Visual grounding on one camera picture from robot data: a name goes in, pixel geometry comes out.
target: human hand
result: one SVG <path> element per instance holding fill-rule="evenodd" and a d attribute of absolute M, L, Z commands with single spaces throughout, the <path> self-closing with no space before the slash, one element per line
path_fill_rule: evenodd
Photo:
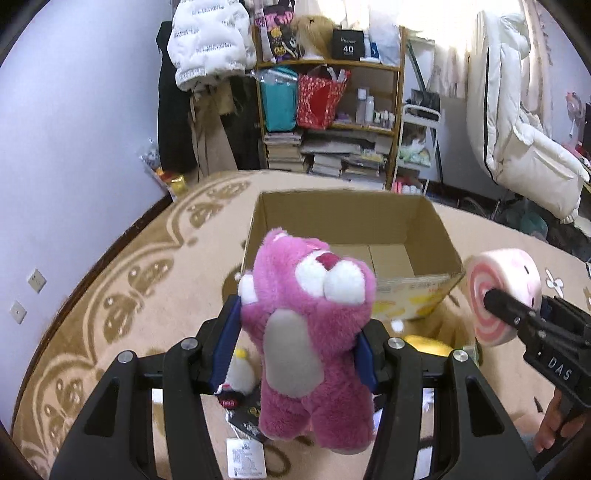
<path fill-rule="evenodd" d="M 534 438 L 534 448 L 535 451 L 538 453 L 540 453 L 544 449 L 551 448 L 554 442 L 556 441 L 556 433 L 558 432 L 558 429 L 564 421 L 564 417 L 559 410 L 561 399 L 562 392 L 558 389 L 555 389 L 554 398 L 548 405 L 548 409 L 546 409 L 544 420 L 542 420 L 540 429 L 538 430 L 538 433 L 535 435 Z M 574 420 L 568 422 L 560 430 L 560 436 L 565 439 L 574 437 L 579 432 L 579 430 L 583 428 L 588 416 L 589 415 L 585 413 L 575 418 Z"/>

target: pink teddy bear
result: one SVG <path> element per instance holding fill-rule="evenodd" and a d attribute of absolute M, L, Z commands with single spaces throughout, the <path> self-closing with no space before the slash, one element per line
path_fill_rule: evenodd
<path fill-rule="evenodd" d="M 240 279 L 242 326 L 263 358 L 261 431 L 291 440 L 311 420 L 320 446 L 338 453 L 372 441 L 372 396 L 355 371 L 356 337 L 371 318 L 372 271 L 317 239 L 269 232 Z"/>

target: wall switch plate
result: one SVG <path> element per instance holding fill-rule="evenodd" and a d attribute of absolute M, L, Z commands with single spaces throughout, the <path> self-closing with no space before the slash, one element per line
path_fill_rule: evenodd
<path fill-rule="evenodd" d="M 12 318 L 14 318 L 15 321 L 20 325 L 26 314 L 27 311 L 25 308 L 15 300 L 12 304 L 12 308 L 10 309 L 10 315 L 12 315 Z"/>
<path fill-rule="evenodd" d="M 28 282 L 31 288 L 39 293 L 47 283 L 47 280 L 43 275 L 41 275 L 39 270 L 35 269 L 35 271 L 29 277 Z"/>

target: wall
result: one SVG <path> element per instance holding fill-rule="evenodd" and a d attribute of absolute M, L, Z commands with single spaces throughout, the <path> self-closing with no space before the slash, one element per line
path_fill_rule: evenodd
<path fill-rule="evenodd" d="M 0 67 L 0 420 L 61 304 L 163 193 L 136 152 L 156 136 L 168 0 L 51 0 Z M 27 278 L 38 268 L 38 295 Z M 18 325 L 8 311 L 28 310 Z"/>
<path fill-rule="evenodd" d="M 545 25 L 550 48 L 550 82 L 552 87 L 552 137 L 561 144 L 571 142 L 569 137 L 572 120 L 569 118 L 565 96 L 576 92 L 583 102 L 591 101 L 591 73 L 574 49 L 572 43 L 554 18 L 539 6 L 540 19 Z M 579 129 L 575 129 L 574 139 Z"/>

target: cardboard box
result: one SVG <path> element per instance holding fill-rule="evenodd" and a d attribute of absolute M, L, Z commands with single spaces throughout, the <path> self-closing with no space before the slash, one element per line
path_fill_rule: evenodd
<path fill-rule="evenodd" d="M 263 192 L 256 201 L 242 271 L 272 228 L 315 237 L 364 261 L 378 279 L 374 318 L 415 319 L 433 311 L 462 279 L 462 260 L 422 196 L 359 190 Z"/>

